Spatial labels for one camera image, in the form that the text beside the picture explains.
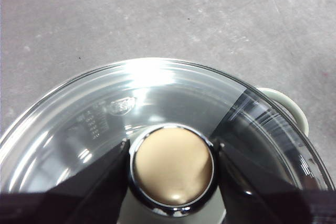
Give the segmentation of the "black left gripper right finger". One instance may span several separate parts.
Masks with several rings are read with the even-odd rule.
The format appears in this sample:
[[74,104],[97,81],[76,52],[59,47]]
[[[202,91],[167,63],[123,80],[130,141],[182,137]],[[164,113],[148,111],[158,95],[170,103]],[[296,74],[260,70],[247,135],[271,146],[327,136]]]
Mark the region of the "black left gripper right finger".
[[230,144],[214,142],[228,223],[335,223],[334,190],[301,190]]

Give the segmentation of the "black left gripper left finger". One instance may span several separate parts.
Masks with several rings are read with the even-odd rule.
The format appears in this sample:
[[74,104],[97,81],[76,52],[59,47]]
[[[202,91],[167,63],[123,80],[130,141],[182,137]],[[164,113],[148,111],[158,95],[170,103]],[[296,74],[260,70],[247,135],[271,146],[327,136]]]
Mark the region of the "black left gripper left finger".
[[117,223],[128,188],[130,141],[124,140],[57,186],[2,193],[1,223]]

